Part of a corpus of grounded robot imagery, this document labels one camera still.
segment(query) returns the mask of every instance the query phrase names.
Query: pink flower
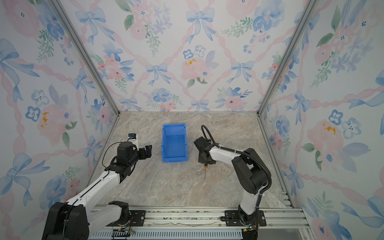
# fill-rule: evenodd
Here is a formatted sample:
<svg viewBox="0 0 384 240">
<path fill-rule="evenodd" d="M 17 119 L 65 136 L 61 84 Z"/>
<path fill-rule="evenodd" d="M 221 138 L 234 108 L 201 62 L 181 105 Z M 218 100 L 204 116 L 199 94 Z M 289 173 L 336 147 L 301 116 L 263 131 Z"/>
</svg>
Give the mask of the pink flower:
<svg viewBox="0 0 384 240">
<path fill-rule="evenodd" d="M 3 0 L 8 22 L 21 35 L 38 38 L 40 21 L 33 5 L 25 0 Z"/>
<path fill-rule="evenodd" d="M 312 231 L 316 237 L 316 240 L 334 240 L 334 235 L 326 224 L 319 217 L 312 218 Z"/>
<path fill-rule="evenodd" d="M 276 69 L 278 68 L 279 64 L 277 63 L 273 63 L 272 64 L 272 67 L 268 68 L 268 70 L 273 70 L 273 71 L 276 71 Z"/>
<path fill-rule="evenodd" d="M 63 200 L 66 202 L 68 199 L 73 198 L 78 195 L 81 191 L 78 190 L 78 186 L 80 185 L 80 180 L 75 177 L 72 181 L 70 181 L 67 185 L 67 192 L 65 193 Z"/>
<path fill-rule="evenodd" d="M 130 30 L 132 37 L 139 41 L 144 40 L 145 36 L 147 35 L 147 29 L 141 22 L 135 22 L 132 24 Z"/>
<path fill-rule="evenodd" d="M 67 106 L 59 108 L 56 104 L 50 104 L 41 111 L 37 128 L 40 134 L 48 138 L 51 146 L 59 144 L 60 138 L 66 131 L 65 125 L 72 126 L 74 116 Z"/>
<path fill-rule="evenodd" d="M 159 104 L 159 107 L 161 110 L 165 110 L 165 111 L 169 112 L 172 109 L 176 109 L 176 104 L 171 102 L 171 101 L 168 101 L 166 103 Z"/>
<path fill-rule="evenodd" d="M 343 136 L 338 128 L 328 120 L 321 120 L 316 123 L 313 129 L 309 129 L 307 136 L 313 143 L 314 149 L 320 151 L 318 161 L 326 170 L 332 168 L 337 171 L 336 166 L 342 164 L 338 152 L 344 146 Z"/>
<path fill-rule="evenodd" d="M 332 54 L 332 46 L 329 44 L 322 45 L 314 55 L 314 62 L 317 65 L 321 65 L 328 60 L 329 56 Z"/>
<path fill-rule="evenodd" d="M 227 12 L 236 20 L 243 19 L 253 13 L 258 5 L 258 0 L 241 1 L 241 0 L 227 0 Z"/>
<path fill-rule="evenodd" d="M 344 49 L 345 45 L 352 43 L 354 38 L 353 30 L 358 26 L 357 23 L 354 23 L 353 26 L 350 26 L 349 23 L 346 26 L 339 26 L 336 29 L 335 36 L 331 40 L 331 46 L 335 47 L 335 50 L 341 52 Z"/>
<path fill-rule="evenodd" d="M 98 70 L 106 70 L 105 68 L 105 64 L 104 63 L 98 63 L 99 67 L 98 67 Z"/>
<path fill-rule="evenodd" d="M 99 111 L 100 123 L 108 123 L 109 118 L 111 117 L 111 110 L 108 107 L 101 107 Z"/>
<path fill-rule="evenodd" d="M 141 0 L 140 2 L 135 2 L 136 6 L 133 6 L 132 12 L 135 14 L 136 19 L 139 22 L 150 23 L 152 11 L 151 8 L 147 5 L 147 0 Z"/>
<path fill-rule="evenodd" d="M 211 68 L 205 66 L 205 61 L 201 58 L 188 59 L 181 65 L 183 73 L 181 78 L 184 80 L 197 79 L 200 77 L 200 81 L 205 80 L 206 82 L 212 77 L 210 72 Z"/>
<path fill-rule="evenodd" d="M 115 79 L 116 81 L 121 81 L 124 76 L 124 72 L 119 68 L 110 68 L 108 73 L 109 79 Z"/>
<path fill-rule="evenodd" d="M 243 106 L 243 100 L 239 97 L 230 97 L 225 101 L 225 106 L 231 109 L 241 108 Z"/>
<path fill-rule="evenodd" d="M 112 68 L 118 68 L 119 62 L 115 60 L 115 56 L 111 55 L 111 57 L 108 57 L 107 55 L 104 56 L 105 58 L 105 64 L 108 66 L 111 66 Z"/>
<path fill-rule="evenodd" d="M 277 131 L 273 133 L 273 137 L 275 138 L 274 145 L 277 145 L 277 148 L 280 150 L 283 147 L 283 137 Z"/>
</svg>

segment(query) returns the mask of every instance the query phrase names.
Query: green leaf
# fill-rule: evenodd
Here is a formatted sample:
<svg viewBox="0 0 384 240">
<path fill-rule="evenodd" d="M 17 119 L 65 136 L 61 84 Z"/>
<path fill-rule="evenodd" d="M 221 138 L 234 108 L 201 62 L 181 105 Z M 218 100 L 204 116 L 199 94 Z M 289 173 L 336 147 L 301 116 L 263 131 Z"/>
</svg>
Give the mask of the green leaf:
<svg viewBox="0 0 384 240">
<path fill-rule="evenodd" d="M 317 43 L 316 47 L 328 43 L 332 39 L 333 36 L 334 36 L 333 33 L 329 33 L 329 34 L 325 35 L 324 37 L 322 37 L 320 39 L 320 41 Z"/>
<path fill-rule="evenodd" d="M 69 149 L 70 148 L 70 136 L 67 132 L 64 132 L 62 135 L 64 145 Z"/>
<path fill-rule="evenodd" d="M 195 80 L 194 79 L 190 79 L 187 83 L 187 88 L 189 88 L 190 86 L 192 86 L 193 84 L 195 84 Z"/>
<path fill-rule="evenodd" d="M 135 22 L 135 20 L 133 19 L 133 15 L 128 15 L 126 17 L 126 19 L 124 20 L 124 27 L 125 27 L 125 30 L 128 30 L 132 24 Z"/>
<path fill-rule="evenodd" d="M 312 143 L 310 143 L 310 142 L 304 144 L 301 148 L 304 149 L 307 152 L 313 152 L 314 151 L 314 145 Z"/>
<path fill-rule="evenodd" d="M 71 124 L 72 124 L 72 127 L 70 127 L 68 124 L 66 124 L 65 125 L 65 129 L 67 129 L 67 130 L 74 129 L 76 127 L 77 121 L 76 122 L 71 122 Z"/>
<path fill-rule="evenodd" d="M 115 2 L 119 5 L 119 7 L 126 12 L 132 12 L 131 8 L 129 7 L 128 3 L 124 0 L 115 0 Z"/>
<path fill-rule="evenodd" d="M 333 31 L 336 31 L 337 27 L 339 26 L 341 20 L 341 12 L 339 9 L 339 6 L 336 6 L 335 13 L 333 13 L 333 18 L 331 22 L 331 28 Z"/>
<path fill-rule="evenodd" d="M 321 162 L 322 161 L 317 161 L 317 158 L 321 156 L 321 152 L 320 151 L 316 151 L 316 153 L 314 154 L 314 161 L 316 162 L 316 166 L 320 169 L 321 171 Z"/>
</svg>

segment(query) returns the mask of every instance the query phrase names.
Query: blue flower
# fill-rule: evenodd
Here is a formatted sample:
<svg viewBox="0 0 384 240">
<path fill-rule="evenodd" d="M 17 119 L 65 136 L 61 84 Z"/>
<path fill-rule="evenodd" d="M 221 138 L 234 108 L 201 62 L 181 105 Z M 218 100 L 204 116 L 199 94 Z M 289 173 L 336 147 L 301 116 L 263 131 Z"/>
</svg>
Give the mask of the blue flower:
<svg viewBox="0 0 384 240">
<path fill-rule="evenodd" d="M 367 226 L 372 228 L 380 228 L 384 224 L 384 202 L 380 197 L 371 197 L 368 199 L 368 206 L 378 215 L 374 217 L 362 217 L 357 214 L 350 206 L 345 203 L 341 203 L 345 209 L 343 210 L 346 213 L 352 214 L 360 218 L 360 220 Z M 381 231 L 377 240 L 384 238 L 384 230 Z"/>
<path fill-rule="evenodd" d="M 359 58 L 359 52 L 355 53 L 351 59 L 351 61 L 347 62 L 348 69 L 347 73 L 349 73 L 350 70 L 355 71 L 356 70 L 356 63 L 359 63 L 361 61 L 361 58 Z"/>
<path fill-rule="evenodd" d="M 204 55 L 205 55 L 204 52 L 205 52 L 205 48 L 203 47 L 203 45 L 197 45 L 195 47 L 194 53 L 195 53 L 195 55 L 199 56 L 200 58 L 204 57 Z"/>
<path fill-rule="evenodd" d="M 305 212 L 307 212 L 308 215 L 311 217 L 319 217 L 319 212 L 316 208 L 316 205 L 309 198 L 307 198 L 307 201 L 311 209 L 309 209 L 306 205 L 303 204 L 303 209 L 305 210 Z M 329 226 L 336 240 L 342 240 L 342 236 L 347 240 L 352 240 L 352 236 L 349 231 L 344 226 L 340 225 L 340 215 L 338 214 L 338 212 L 332 211 L 330 209 L 325 209 L 323 212 L 323 216 L 325 218 L 324 222 Z M 323 226 L 315 227 L 320 227 L 320 231 L 324 233 Z"/>
<path fill-rule="evenodd" d="M 191 49 L 188 49 L 187 51 L 184 51 L 183 54 L 184 54 L 184 58 L 185 59 L 193 58 L 193 56 L 194 56 L 192 51 L 191 51 Z"/>
<path fill-rule="evenodd" d="M 49 180 L 39 196 L 40 208 L 49 209 L 56 202 L 60 202 L 66 192 L 67 183 L 67 177 L 64 175 L 56 175 Z"/>
<path fill-rule="evenodd" d="M 344 129 L 343 136 L 346 139 L 351 139 L 353 135 L 361 134 L 361 123 L 354 118 L 350 118 L 348 122 L 343 122 L 341 127 Z"/>
<path fill-rule="evenodd" d="M 276 121 L 276 128 L 279 131 L 279 135 L 283 138 L 288 137 L 290 124 L 285 115 L 280 115 L 279 120 Z"/>
<path fill-rule="evenodd" d="M 47 105 L 49 103 L 49 99 L 47 96 L 45 96 L 43 90 L 33 91 L 31 98 L 32 98 L 32 100 L 35 101 L 36 105 L 39 107 L 41 107 L 43 104 Z"/>
<path fill-rule="evenodd" d="M 365 55 L 367 54 L 367 52 L 371 51 L 373 49 L 373 47 L 371 46 L 371 43 L 373 41 L 373 38 L 369 39 L 368 42 L 364 45 L 362 44 L 360 46 L 360 49 L 361 49 L 361 55 L 363 57 L 365 57 Z"/>
<path fill-rule="evenodd" d="M 345 70 L 344 64 L 346 64 L 349 60 L 350 56 L 347 57 L 347 53 L 344 54 L 344 56 L 341 58 L 338 58 L 338 63 L 333 64 L 333 68 L 336 68 L 336 73 L 338 73 L 341 70 Z"/>
<path fill-rule="evenodd" d="M 34 108 L 32 106 L 29 106 L 27 109 L 27 113 L 25 114 L 25 117 L 28 119 L 31 119 L 34 122 L 37 122 L 37 120 L 39 119 L 40 113 L 41 111 L 39 107 Z"/>
<path fill-rule="evenodd" d="M 331 115 L 328 117 L 329 121 L 331 121 L 335 125 L 341 124 L 341 118 L 343 117 L 342 112 L 338 112 L 336 109 L 332 111 Z"/>
<path fill-rule="evenodd" d="M 237 97 L 237 96 L 240 96 L 240 93 L 238 93 L 239 91 L 240 91 L 240 88 L 235 88 L 235 89 L 228 88 L 225 95 L 227 97 Z"/>
<path fill-rule="evenodd" d="M 275 141 L 275 138 L 271 135 L 271 136 L 269 137 L 269 141 L 271 142 L 271 145 L 273 145 L 273 142 Z"/>
<path fill-rule="evenodd" d="M 165 13 L 166 15 L 170 15 L 170 8 L 167 7 L 167 5 L 165 3 L 163 3 L 163 13 Z"/>
<path fill-rule="evenodd" d="M 155 102 L 166 103 L 171 99 L 171 93 L 165 88 L 154 89 L 152 92 L 152 96 Z"/>
<path fill-rule="evenodd" d="M 292 181 L 291 194 L 297 195 L 296 194 L 296 186 L 298 189 L 301 189 L 304 187 L 304 182 L 301 178 L 299 178 L 299 175 L 297 174 L 295 165 L 293 163 L 291 163 L 289 165 L 289 169 L 291 170 L 292 173 L 290 175 L 287 175 L 283 171 L 283 175 L 286 176 L 289 180 L 292 180 L 294 178 L 294 180 Z"/>
<path fill-rule="evenodd" d="M 155 32 L 164 34 L 163 31 L 165 30 L 165 28 L 163 26 L 164 26 L 163 21 L 161 21 L 161 20 L 159 21 L 158 19 L 156 19 L 156 24 L 154 25 Z"/>
<path fill-rule="evenodd" d="M 39 13 L 39 20 L 44 25 L 49 34 L 56 40 L 62 38 L 64 35 L 64 29 L 61 27 L 59 20 L 53 13 L 51 7 L 46 1 L 42 1 L 36 5 L 37 12 Z"/>
<path fill-rule="evenodd" d="M 162 13 L 162 11 L 160 11 L 160 7 L 153 7 L 153 11 L 155 13 L 154 16 L 160 18 L 160 14 Z"/>
<path fill-rule="evenodd" d="M 94 105 L 91 106 L 91 109 L 95 113 L 95 115 L 98 116 L 102 106 L 103 106 L 103 104 L 99 103 L 99 101 L 96 98 L 95 101 L 94 101 Z"/>
<path fill-rule="evenodd" d="M 170 17 L 166 17 L 165 15 L 163 15 L 163 20 L 164 20 L 164 24 L 165 24 L 165 26 L 167 26 L 167 28 L 170 28 L 173 25 L 170 22 Z"/>
<path fill-rule="evenodd" d="M 284 19 L 284 5 L 281 0 L 263 1 L 255 10 L 254 30 L 268 31 Z"/>
<path fill-rule="evenodd" d="M 120 62 L 119 54 L 122 53 L 122 50 L 120 48 L 115 49 L 115 46 L 111 42 L 108 42 L 108 45 L 103 43 L 104 50 L 103 52 L 108 56 L 111 57 L 112 54 L 115 56 L 115 60 Z"/>
</svg>

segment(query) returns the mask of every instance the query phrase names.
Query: vent grille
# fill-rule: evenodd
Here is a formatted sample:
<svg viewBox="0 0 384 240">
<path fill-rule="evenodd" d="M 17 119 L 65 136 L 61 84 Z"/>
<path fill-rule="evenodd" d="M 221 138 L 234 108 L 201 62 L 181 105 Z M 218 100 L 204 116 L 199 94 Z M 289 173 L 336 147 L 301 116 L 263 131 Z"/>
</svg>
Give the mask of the vent grille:
<svg viewBox="0 0 384 240">
<path fill-rule="evenodd" d="M 135 229 L 129 239 L 243 239 L 239 229 Z M 125 239 L 119 237 L 125 233 L 101 229 L 89 239 Z"/>
</svg>

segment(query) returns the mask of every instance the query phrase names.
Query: blue bow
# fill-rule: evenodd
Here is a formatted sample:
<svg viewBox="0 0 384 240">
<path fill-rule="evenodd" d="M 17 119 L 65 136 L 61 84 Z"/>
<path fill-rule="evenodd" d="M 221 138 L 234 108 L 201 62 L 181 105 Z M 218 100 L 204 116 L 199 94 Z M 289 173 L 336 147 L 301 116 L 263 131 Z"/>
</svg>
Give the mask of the blue bow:
<svg viewBox="0 0 384 240">
<path fill-rule="evenodd" d="M 213 22 L 214 17 L 215 17 L 215 10 L 213 8 L 207 8 L 207 10 L 205 10 L 204 12 L 197 12 L 195 10 L 189 10 L 187 12 L 187 21 L 189 23 L 196 21 L 196 27 L 195 27 L 195 33 L 190 35 L 185 40 L 185 42 L 189 42 L 189 44 L 191 44 L 193 37 L 200 33 L 201 25 L 203 25 L 203 29 L 204 29 L 205 34 L 208 36 L 209 39 L 211 39 L 211 41 L 213 41 L 212 34 L 215 34 L 216 32 L 214 30 L 210 29 L 204 21 L 211 23 L 211 22 Z"/>
<path fill-rule="evenodd" d="M 135 104 L 137 104 L 136 98 L 119 99 L 119 102 L 122 103 L 122 104 L 127 104 L 127 109 L 125 109 L 125 111 L 128 111 L 129 109 L 131 109 L 131 107 L 133 107 L 134 109 L 136 109 L 139 112 L 141 112 L 141 110 L 140 110 L 141 107 L 138 107 L 138 106 L 135 105 Z"/>
<path fill-rule="evenodd" d="M 232 70 L 236 70 L 237 69 L 237 72 L 236 72 L 236 76 L 234 78 L 231 78 L 227 81 L 227 83 L 231 83 L 235 78 L 238 78 L 241 74 L 241 69 L 243 69 L 243 76 L 245 78 L 245 80 L 247 82 L 249 82 L 249 79 L 250 77 L 252 77 L 251 75 L 249 75 L 245 70 L 251 70 L 253 68 L 253 64 L 255 62 L 254 61 L 248 61 L 246 63 L 232 63 L 231 65 L 231 69 Z"/>
<path fill-rule="evenodd" d="M 73 86 L 76 88 L 76 89 L 79 89 L 79 87 L 81 86 L 81 88 L 84 90 L 84 104 L 87 104 L 88 103 L 88 99 L 87 99 L 87 88 L 85 87 L 85 85 L 87 85 L 88 87 L 90 88 L 95 88 L 92 83 L 93 81 L 83 81 L 84 79 L 87 78 L 87 75 L 85 74 L 85 71 L 84 69 L 80 68 L 79 70 L 79 75 L 77 76 L 77 78 L 75 78 L 73 80 Z"/>
<path fill-rule="evenodd" d="M 109 29 L 106 29 L 100 23 L 97 22 L 97 21 L 102 22 L 102 23 L 106 22 L 104 12 L 101 8 L 95 8 L 92 12 L 87 12 L 87 13 L 84 11 L 77 11 L 77 12 L 75 12 L 75 15 L 81 23 L 86 23 L 89 21 L 89 25 L 91 26 L 91 30 L 92 30 L 92 35 L 88 37 L 88 39 L 87 39 L 88 43 L 91 42 L 93 44 L 93 37 L 97 35 L 96 26 L 98 26 L 100 28 L 100 30 L 105 35 L 107 35 L 107 37 L 109 37 L 113 41 L 115 40 L 111 36 L 111 34 L 114 34 L 115 32 L 111 31 Z"/>
<path fill-rule="evenodd" d="M 151 86 L 153 86 L 153 83 L 157 80 L 157 79 L 159 79 L 159 74 L 160 74 L 160 76 L 164 79 L 164 81 L 166 81 L 167 83 L 169 83 L 170 84 L 170 82 L 168 81 L 168 80 L 170 80 L 171 78 L 170 77 L 167 77 L 166 75 L 164 75 L 162 72 L 168 72 L 168 67 L 167 67 L 167 65 L 165 64 L 165 63 L 162 63 L 162 64 L 160 64 L 159 66 L 158 65 L 156 65 L 156 66 L 153 66 L 153 65 L 147 65 L 147 66 L 145 66 L 145 69 L 147 70 L 147 72 L 149 72 L 149 73 L 151 73 L 151 72 L 153 72 L 154 73 L 154 75 L 155 75 L 155 78 L 152 80 L 152 81 L 150 81 L 149 83 L 148 83 L 148 85 L 151 85 Z"/>
<path fill-rule="evenodd" d="M 23 170 L 26 166 L 31 163 L 32 159 L 26 155 L 25 153 L 19 153 L 13 159 L 13 167 L 8 171 L 7 175 L 0 178 L 0 195 L 6 194 L 12 187 L 13 181 L 25 187 L 25 194 L 23 197 L 24 206 L 26 206 L 28 200 L 33 200 L 31 194 L 29 193 L 29 186 L 31 185 L 31 181 L 29 178 L 24 176 L 16 176 L 17 174 L 32 174 L 43 172 L 47 170 L 49 167 L 43 167 L 45 160 L 36 166 Z"/>
<path fill-rule="evenodd" d="M 209 108 L 206 108 L 205 106 L 208 106 L 209 101 L 203 100 L 203 101 L 191 101 L 192 106 L 196 106 L 196 111 L 200 110 L 200 107 L 204 110 L 204 112 L 209 111 Z"/>
<path fill-rule="evenodd" d="M 376 78 L 376 83 L 378 85 L 384 86 L 384 70 L 382 70 L 379 75 Z M 348 100 L 351 105 L 349 108 L 354 108 L 363 104 L 366 104 L 370 107 L 376 107 L 384 103 L 384 91 L 376 95 L 376 97 L 372 98 L 371 100 L 365 102 L 361 99 L 351 99 Z M 381 126 L 380 126 L 380 135 L 384 134 L 384 115 L 381 117 Z"/>
<path fill-rule="evenodd" d="M 296 91 L 295 98 L 298 101 L 293 107 L 291 106 L 285 106 L 285 107 L 286 107 L 286 111 L 288 111 L 289 109 L 296 110 L 296 108 L 298 108 L 297 114 L 296 114 L 296 125 L 297 125 L 297 121 L 301 122 L 301 107 L 303 107 L 304 112 L 307 111 L 311 107 L 311 101 L 305 99 L 303 97 L 303 93 L 300 90 Z"/>
<path fill-rule="evenodd" d="M 18 57 L 19 57 L 19 53 L 16 51 L 12 43 L 10 43 L 7 39 L 4 39 L 4 38 L 0 39 L 0 66 L 15 83 L 15 87 L 13 88 L 13 92 L 12 92 L 14 102 L 16 102 L 17 99 L 20 99 L 23 101 L 19 88 L 17 87 L 17 85 L 20 82 L 20 79 L 17 73 L 14 71 L 14 69 L 6 65 L 4 62 L 8 63 L 12 67 L 28 75 L 40 77 L 39 74 L 32 71 L 34 67 L 33 64 L 29 64 L 29 65 L 19 64 L 19 63 L 15 63 L 8 60 L 8 59 L 18 58 Z"/>
<path fill-rule="evenodd" d="M 91 135 L 89 138 L 89 144 L 88 144 L 88 146 L 85 149 L 84 154 L 83 154 L 84 157 L 88 157 L 90 153 L 93 155 L 93 165 L 96 164 L 96 160 L 95 160 L 96 153 L 95 153 L 94 149 L 102 147 L 102 145 L 100 145 L 100 141 L 98 141 L 98 143 L 96 143 L 96 145 L 94 146 L 93 144 L 95 142 L 96 142 L 95 138 Z"/>
<path fill-rule="evenodd" d="M 287 175 L 284 171 L 283 172 L 283 175 L 286 176 L 289 180 L 292 180 L 294 178 L 294 180 L 292 181 L 292 187 L 291 187 L 291 194 L 293 195 L 296 195 L 296 185 L 297 185 L 297 188 L 298 189 L 301 189 L 304 187 L 304 182 L 303 180 L 299 177 L 299 175 L 297 174 L 296 172 L 296 168 L 294 166 L 293 163 L 291 163 L 289 165 L 289 169 L 291 170 L 291 174 L 290 175 Z"/>
</svg>

